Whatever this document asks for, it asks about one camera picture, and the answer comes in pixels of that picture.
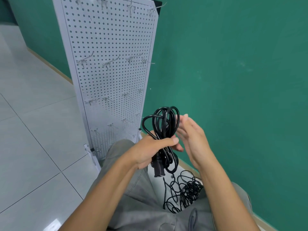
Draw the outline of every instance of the hand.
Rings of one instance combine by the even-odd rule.
[[[188,117],[188,114],[185,114],[180,116],[180,124],[176,133],[184,143],[190,162],[200,171],[201,166],[209,158],[214,157],[204,131]]]
[[[184,150],[179,144],[179,139],[175,136],[172,136],[172,138],[155,140],[147,135],[131,147],[126,154],[134,161],[138,169],[142,169],[147,167],[152,161],[152,156],[164,147],[172,147],[178,151]]]

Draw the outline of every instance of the left hand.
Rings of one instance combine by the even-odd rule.
[[[155,140],[147,135],[131,147],[126,154],[130,155],[138,169],[142,169],[147,167],[152,161],[152,156],[164,147],[172,147],[177,151],[184,151],[179,144],[179,139],[175,135],[172,138],[162,140]]]

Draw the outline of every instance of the pegboard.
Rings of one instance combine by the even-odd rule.
[[[53,0],[89,147],[136,142],[157,26],[152,0]]]

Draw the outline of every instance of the tangled cable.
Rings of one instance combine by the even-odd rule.
[[[185,175],[182,175],[183,172],[189,172],[192,177],[188,177]],[[198,199],[199,193],[201,189],[203,188],[203,185],[201,182],[199,182],[197,179],[201,180],[198,177],[195,177],[191,171],[188,170],[183,170],[180,175],[177,177],[177,180],[175,180],[174,175],[172,175],[173,181],[169,184],[166,183],[165,178],[164,183],[165,183],[165,196],[164,196],[164,204],[163,204],[163,209],[168,209],[172,213],[178,213],[182,211],[183,208],[187,208],[189,205],[191,205],[195,200]],[[171,191],[171,197],[169,197],[166,200],[166,194],[167,194],[167,187],[170,188]],[[173,199],[175,203],[178,203],[180,200],[180,207],[176,207],[172,202],[169,200]]]
[[[152,118],[152,126],[154,130],[154,134],[152,134],[147,128],[144,126],[144,122]],[[180,123],[180,113],[179,110],[172,106],[172,107],[162,107],[157,109],[153,115],[149,115],[142,120],[142,128],[145,132],[147,132],[153,139],[161,140],[165,138],[171,138],[177,128],[179,127]],[[175,166],[173,170],[169,170],[168,167],[170,164],[174,162]],[[173,174],[179,165],[179,158],[178,156],[172,151],[171,147],[164,147],[160,149],[156,155],[152,157],[151,162],[152,167],[154,168],[154,176],[161,177],[165,176],[164,169],[167,172]]]

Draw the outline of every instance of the forearm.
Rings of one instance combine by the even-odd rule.
[[[219,231],[260,231],[214,155],[201,166],[200,175]]]
[[[106,230],[135,170],[130,158],[126,154],[122,155],[62,225],[60,231]]]

